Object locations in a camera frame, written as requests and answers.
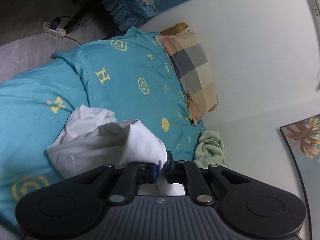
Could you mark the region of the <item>teal patterned bed sheet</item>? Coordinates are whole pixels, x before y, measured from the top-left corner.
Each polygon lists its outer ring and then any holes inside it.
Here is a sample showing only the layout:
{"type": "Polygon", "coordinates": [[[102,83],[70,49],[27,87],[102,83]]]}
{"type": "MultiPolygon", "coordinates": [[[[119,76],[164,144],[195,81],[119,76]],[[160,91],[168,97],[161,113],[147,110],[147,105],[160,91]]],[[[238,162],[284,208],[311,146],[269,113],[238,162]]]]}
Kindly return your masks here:
{"type": "Polygon", "coordinates": [[[184,90],[156,33],[124,36],[55,52],[48,64],[1,84],[1,224],[19,232],[17,202],[61,177],[44,154],[81,105],[116,119],[140,120],[175,160],[191,161],[201,123],[193,125],[184,90]]]}

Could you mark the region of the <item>leaf painting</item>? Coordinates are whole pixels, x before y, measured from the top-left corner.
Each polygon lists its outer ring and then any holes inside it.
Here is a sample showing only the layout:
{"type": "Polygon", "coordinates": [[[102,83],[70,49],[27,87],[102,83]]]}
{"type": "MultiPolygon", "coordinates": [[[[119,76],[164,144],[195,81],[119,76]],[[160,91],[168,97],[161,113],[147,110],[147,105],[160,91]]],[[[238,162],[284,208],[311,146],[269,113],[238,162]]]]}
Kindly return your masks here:
{"type": "Polygon", "coordinates": [[[282,126],[308,209],[310,238],[319,239],[319,115],[282,126]]]}

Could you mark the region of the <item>white power strip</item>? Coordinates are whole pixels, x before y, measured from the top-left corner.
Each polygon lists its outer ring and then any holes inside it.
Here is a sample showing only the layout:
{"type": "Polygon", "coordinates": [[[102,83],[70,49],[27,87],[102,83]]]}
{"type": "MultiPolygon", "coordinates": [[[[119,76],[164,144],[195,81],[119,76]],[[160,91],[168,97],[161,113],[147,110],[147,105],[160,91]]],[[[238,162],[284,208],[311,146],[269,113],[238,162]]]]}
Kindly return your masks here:
{"type": "Polygon", "coordinates": [[[56,36],[56,37],[59,37],[59,38],[64,38],[65,35],[66,35],[66,31],[65,31],[65,29],[63,29],[63,28],[57,27],[56,29],[51,29],[49,22],[44,22],[44,23],[41,25],[41,29],[42,29],[44,32],[49,33],[49,34],[52,34],[52,35],[54,35],[54,36],[56,36]]]}

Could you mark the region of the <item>black power adapter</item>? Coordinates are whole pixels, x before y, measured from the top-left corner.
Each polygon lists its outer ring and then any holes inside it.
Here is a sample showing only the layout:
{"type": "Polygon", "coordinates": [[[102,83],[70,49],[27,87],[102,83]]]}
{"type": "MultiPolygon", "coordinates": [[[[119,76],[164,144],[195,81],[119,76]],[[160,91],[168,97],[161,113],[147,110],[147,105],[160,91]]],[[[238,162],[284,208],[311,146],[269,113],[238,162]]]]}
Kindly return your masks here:
{"type": "Polygon", "coordinates": [[[49,28],[52,30],[56,30],[57,27],[60,25],[62,18],[56,17],[54,20],[51,22],[49,28]]]}

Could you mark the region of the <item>green fleece blanket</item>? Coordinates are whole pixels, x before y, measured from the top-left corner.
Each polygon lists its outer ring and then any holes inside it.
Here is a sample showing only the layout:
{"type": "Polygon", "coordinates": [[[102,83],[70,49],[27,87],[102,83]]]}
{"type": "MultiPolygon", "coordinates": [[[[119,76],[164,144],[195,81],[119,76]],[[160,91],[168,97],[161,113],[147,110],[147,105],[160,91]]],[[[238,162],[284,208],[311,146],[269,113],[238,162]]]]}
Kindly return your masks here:
{"type": "Polygon", "coordinates": [[[196,146],[193,162],[198,168],[207,169],[210,164],[226,167],[224,143],[216,131],[204,131],[196,146]]]}

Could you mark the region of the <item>plaid pillow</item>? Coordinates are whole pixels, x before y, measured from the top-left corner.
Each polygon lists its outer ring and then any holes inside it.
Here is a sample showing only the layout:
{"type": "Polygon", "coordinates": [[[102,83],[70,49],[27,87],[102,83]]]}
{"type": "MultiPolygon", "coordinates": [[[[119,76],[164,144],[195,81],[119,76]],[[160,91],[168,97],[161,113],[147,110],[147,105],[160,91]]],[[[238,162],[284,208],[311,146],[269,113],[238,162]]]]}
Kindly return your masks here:
{"type": "Polygon", "coordinates": [[[196,126],[218,105],[212,70],[201,44],[189,29],[176,35],[159,35],[156,40],[165,50],[182,85],[189,119],[196,126]]]}

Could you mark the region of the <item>brown headboard cushion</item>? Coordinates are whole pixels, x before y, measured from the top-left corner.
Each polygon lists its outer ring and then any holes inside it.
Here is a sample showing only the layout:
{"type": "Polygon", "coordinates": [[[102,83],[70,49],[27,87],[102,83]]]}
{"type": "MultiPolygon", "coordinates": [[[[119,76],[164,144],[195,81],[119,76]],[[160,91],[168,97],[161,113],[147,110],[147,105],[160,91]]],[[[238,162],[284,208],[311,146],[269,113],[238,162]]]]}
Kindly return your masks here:
{"type": "Polygon", "coordinates": [[[161,35],[176,35],[180,32],[182,32],[185,28],[187,28],[188,25],[184,22],[176,24],[174,27],[168,28],[164,31],[161,31],[161,35]]]}

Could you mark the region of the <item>white garment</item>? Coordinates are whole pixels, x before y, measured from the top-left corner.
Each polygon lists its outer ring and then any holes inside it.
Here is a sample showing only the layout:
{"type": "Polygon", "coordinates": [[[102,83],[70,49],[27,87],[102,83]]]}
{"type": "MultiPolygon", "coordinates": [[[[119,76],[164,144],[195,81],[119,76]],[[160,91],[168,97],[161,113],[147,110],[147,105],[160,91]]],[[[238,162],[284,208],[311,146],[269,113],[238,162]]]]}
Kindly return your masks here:
{"type": "Polygon", "coordinates": [[[165,196],[185,194],[183,185],[169,184],[165,179],[167,149],[163,141],[140,120],[117,121],[115,113],[108,109],[77,107],[45,153],[64,179],[108,163],[116,168],[131,162],[155,164],[159,170],[159,193],[165,196]]]}

